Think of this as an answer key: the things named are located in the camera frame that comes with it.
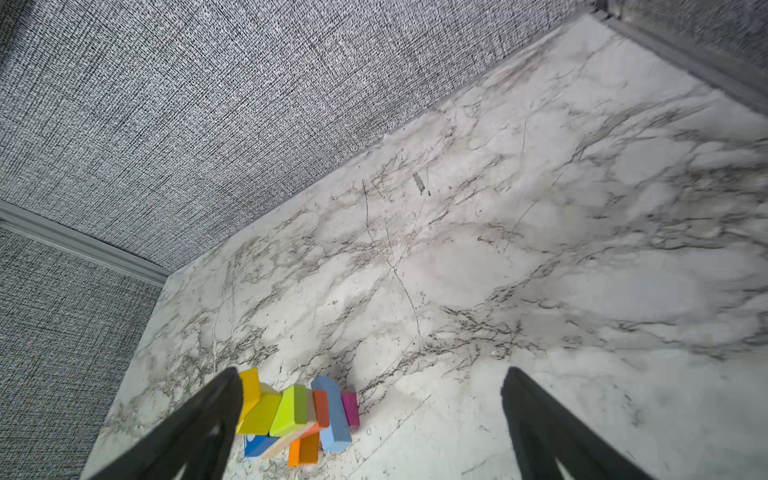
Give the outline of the magenta wooden cube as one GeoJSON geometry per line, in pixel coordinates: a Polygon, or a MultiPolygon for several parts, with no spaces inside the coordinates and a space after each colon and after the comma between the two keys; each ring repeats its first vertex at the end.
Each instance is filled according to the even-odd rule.
{"type": "Polygon", "coordinates": [[[353,432],[361,424],[357,394],[355,392],[344,392],[341,394],[341,400],[349,430],[353,432]]]}

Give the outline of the lime green wooden block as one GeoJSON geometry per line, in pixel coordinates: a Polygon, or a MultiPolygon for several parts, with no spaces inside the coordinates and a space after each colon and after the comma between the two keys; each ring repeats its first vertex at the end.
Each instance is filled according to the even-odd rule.
{"type": "Polygon", "coordinates": [[[281,400],[277,408],[269,435],[285,437],[309,422],[308,391],[304,385],[294,384],[281,392],[281,400]]]}

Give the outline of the red wooden block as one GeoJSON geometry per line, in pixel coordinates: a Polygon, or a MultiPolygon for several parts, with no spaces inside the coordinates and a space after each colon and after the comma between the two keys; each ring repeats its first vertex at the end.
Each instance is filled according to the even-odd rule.
{"type": "Polygon", "coordinates": [[[319,433],[330,423],[327,393],[323,390],[311,390],[307,393],[307,400],[308,423],[302,438],[319,433]]]}

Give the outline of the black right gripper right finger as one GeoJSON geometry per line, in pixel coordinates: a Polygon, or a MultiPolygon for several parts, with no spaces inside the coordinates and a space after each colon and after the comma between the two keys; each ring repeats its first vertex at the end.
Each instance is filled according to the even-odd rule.
{"type": "Polygon", "coordinates": [[[517,367],[501,387],[502,406],[524,479],[648,479],[650,476],[593,432],[517,367]]]}

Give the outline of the yellow wooden wedge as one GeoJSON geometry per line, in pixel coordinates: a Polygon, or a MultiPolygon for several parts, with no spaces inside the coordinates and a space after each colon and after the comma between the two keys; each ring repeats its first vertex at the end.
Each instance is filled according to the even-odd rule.
{"type": "Polygon", "coordinates": [[[243,420],[261,400],[261,385],[257,368],[251,368],[240,372],[239,378],[242,383],[243,395],[240,420],[243,420]]]}

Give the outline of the blue number cube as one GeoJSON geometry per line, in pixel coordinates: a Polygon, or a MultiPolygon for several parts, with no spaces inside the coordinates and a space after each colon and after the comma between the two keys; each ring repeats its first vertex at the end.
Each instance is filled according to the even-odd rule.
{"type": "Polygon", "coordinates": [[[246,458],[258,458],[267,452],[278,440],[279,437],[271,437],[269,435],[246,435],[244,456],[246,458]]]}

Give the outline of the light blue wooden block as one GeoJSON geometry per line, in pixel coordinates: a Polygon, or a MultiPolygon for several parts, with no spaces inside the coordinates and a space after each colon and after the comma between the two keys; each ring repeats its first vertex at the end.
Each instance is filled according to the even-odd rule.
{"type": "Polygon", "coordinates": [[[315,391],[324,391],[328,398],[329,426],[320,431],[320,441],[325,452],[339,453],[352,443],[341,391],[337,382],[327,376],[316,377],[311,382],[315,391]]]}

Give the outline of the orange wooden block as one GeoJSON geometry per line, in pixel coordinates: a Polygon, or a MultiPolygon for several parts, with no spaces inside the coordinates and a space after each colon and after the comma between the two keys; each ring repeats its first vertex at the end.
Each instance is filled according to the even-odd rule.
{"type": "Polygon", "coordinates": [[[319,458],[320,436],[312,433],[293,441],[289,447],[288,466],[314,465],[319,458]]]}

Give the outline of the yellow wooden cube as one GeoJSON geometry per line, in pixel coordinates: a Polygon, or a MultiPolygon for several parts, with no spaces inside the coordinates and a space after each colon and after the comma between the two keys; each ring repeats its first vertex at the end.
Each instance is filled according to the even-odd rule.
{"type": "Polygon", "coordinates": [[[237,425],[240,435],[268,436],[282,395],[265,383],[260,384],[260,399],[247,412],[237,425]]]}

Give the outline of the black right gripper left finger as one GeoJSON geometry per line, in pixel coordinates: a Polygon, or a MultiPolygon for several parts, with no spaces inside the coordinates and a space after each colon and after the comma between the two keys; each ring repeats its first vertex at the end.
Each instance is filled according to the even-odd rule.
{"type": "Polygon", "coordinates": [[[243,384],[229,367],[95,479],[221,479],[243,407],[243,384]]]}

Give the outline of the long natural wood block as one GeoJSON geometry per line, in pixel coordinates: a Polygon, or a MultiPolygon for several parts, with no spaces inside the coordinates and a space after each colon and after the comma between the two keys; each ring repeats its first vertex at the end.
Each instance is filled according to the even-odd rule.
{"type": "Polygon", "coordinates": [[[288,448],[293,441],[301,438],[301,435],[305,431],[306,426],[301,427],[299,430],[295,431],[294,433],[288,436],[279,437],[279,440],[267,452],[261,455],[260,458],[264,460],[272,459],[278,454],[280,454],[283,450],[288,448]]]}

